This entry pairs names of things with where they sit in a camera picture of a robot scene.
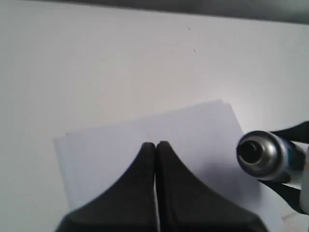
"dark background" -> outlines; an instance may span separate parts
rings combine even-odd
[[[51,0],[309,24],[309,0]]]

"white paper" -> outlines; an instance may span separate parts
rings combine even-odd
[[[239,167],[235,147],[243,135],[229,104],[200,104],[156,116],[70,133],[56,141],[72,209],[108,189],[127,169],[143,142],[171,143],[208,187],[258,214],[271,232],[282,220],[269,190]]]

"stack of paper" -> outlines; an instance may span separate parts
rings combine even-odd
[[[282,220],[267,187],[239,167],[235,148],[243,135],[232,107],[221,100],[55,139],[68,200],[80,207],[107,190],[127,169],[143,142],[170,142],[208,187],[258,214],[271,232]]]

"paper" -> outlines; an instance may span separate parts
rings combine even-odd
[[[170,142],[184,164],[208,187],[258,214],[269,231],[282,220],[267,187],[239,167],[235,147],[243,135],[232,107],[222,101],[70,133],[55,141],[72,209],[108,189],[143,142]]]

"white table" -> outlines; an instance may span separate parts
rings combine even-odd
[[[307,120],[308,38],[305,25],[1,1],[0,231],[52,231],[68,211],[52,142],[68,131],[217,98],[244,132]]]

